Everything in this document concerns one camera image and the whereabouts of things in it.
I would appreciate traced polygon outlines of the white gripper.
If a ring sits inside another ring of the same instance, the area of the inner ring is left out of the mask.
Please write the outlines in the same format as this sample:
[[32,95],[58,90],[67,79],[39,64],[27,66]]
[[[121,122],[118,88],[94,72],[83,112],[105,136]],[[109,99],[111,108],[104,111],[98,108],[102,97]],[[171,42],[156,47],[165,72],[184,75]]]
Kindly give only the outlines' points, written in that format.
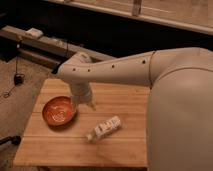
[[88,83],[78,83],[70,85],[72,101],[75,104],[87,104],[92,110],[96,111],[92,101],[92,90]]

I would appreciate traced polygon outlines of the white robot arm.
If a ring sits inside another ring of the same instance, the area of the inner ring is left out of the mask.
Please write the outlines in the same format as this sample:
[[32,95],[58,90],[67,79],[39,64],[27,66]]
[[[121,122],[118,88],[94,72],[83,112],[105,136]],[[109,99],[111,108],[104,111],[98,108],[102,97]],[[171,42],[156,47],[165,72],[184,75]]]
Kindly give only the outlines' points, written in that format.
[[213,51],[156,50],[92,62],[78,52],[57,76],[77,103],[92,99],[91,82],[147,86],[149,171],[213,171]]

